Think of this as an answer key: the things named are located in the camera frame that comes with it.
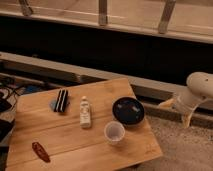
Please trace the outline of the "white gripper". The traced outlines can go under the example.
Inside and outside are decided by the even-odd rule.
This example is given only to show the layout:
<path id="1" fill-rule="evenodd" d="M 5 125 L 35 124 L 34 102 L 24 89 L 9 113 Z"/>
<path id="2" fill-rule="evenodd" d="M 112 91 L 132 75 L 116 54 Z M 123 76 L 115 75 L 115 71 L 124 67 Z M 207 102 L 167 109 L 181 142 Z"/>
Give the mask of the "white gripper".
<path id="1" fill-rule="evenodd" d="M 182 123 L 185 128 L 190 126 L 191 118 L 195 109 L 201 104 L 202 99 L 195 96 L 191 91 L 185 90 L 173 95 L 173 98 L 168 99 L 159 104 L 160 108 L 173 107 L 182 115 Z"/>

